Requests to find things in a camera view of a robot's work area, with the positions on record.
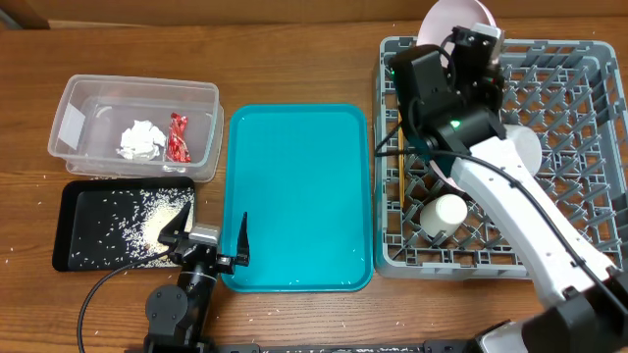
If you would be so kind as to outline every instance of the gray dish rack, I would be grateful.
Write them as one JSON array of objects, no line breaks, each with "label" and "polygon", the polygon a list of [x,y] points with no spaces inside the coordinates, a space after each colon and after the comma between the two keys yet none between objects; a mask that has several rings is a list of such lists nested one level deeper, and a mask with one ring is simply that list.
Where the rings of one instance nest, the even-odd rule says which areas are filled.
[{"label": "gray dish rack", "polygon": [[[398,120],[387,62],[415,40],[388,37],[380,45],[374,73],[376,144]],[[506,40],[501,65],[505,90],[500,117],[506,124],[529,126],[539,137],[543,162],[537,182],[572,225],[623,268],[628,115],[614,50],[599,41]],[[384,148],[396,149],[398,143],[395,135]],[[401,158],[375,159],[375,267],[381,275],[528,277],[521,260],[473,200],[467,200],[469,216],[451,237],[430,237],[421,229],[423,206],[456,191],[421,159]]]}]

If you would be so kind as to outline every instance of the teal tray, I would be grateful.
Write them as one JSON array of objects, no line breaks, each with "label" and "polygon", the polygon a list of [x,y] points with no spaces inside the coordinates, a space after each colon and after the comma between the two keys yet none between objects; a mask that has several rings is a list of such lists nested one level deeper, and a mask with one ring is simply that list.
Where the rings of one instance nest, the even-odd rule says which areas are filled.
[{"label": "teal tray", "polygon": [[239,292],[354,291],[373,276],[366,119],[347,104],[251,105],[231,119],[223,252],[248,213]]}]

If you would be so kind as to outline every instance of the red wrapper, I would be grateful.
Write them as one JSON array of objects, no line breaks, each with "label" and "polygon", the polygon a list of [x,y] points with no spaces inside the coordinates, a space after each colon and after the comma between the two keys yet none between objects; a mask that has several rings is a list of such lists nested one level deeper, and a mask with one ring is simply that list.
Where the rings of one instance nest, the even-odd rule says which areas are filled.
[{"label": "red wrapper", "polygon": [[170,116],[173,120],[170,122],[170,133],[168,135],[168,150],[166,157],[172,162],[189,163],[189,151],[183,139],[183,132],[187,126],[187,117],[182,117],[177,113]]}]

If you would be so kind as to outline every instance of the crumpled white paper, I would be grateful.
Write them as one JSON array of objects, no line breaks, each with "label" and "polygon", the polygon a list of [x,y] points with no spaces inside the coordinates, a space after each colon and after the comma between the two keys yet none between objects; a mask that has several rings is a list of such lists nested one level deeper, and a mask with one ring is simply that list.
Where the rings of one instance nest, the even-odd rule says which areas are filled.
[{"label": "crumpled white paper", "polygon": [[116,151],[125,159],[150,161],[159,156],[159,147],[166,146],[166,135],[149,121],[135,121],[133,128],[122,134],[120,147]]}]

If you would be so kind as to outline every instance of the wooden table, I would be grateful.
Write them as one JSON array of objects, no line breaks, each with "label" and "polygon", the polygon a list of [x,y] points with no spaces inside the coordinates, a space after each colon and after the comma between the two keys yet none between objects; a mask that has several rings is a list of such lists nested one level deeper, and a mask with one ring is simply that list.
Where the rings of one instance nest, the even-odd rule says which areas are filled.
[{"label": "wooden table", "polygon": [[[598,39],[616,50],[627,82],[628,21],[507,20],[508,38]],[[251,103],[347,102],[371,117],[380,41],[419,23],[242,25],[0,32],[0,351],[74,352],[79,307],[105,275],[51,266],[60,196],[69,181],[47,150],[61,93],[74,74],[214,82],[226,126]],[[214,180],[198,187],[198,220],[223,217],[227,139]],[[177,270],[109,280],[87,311],[88,352],[121,352],[146,335],[144,302]],[[260,345],[411,343],[471,337],[540,313],[530,281],[436,281],[375,274],[357,293],[236,294],[215,290],[207,334]]]}]

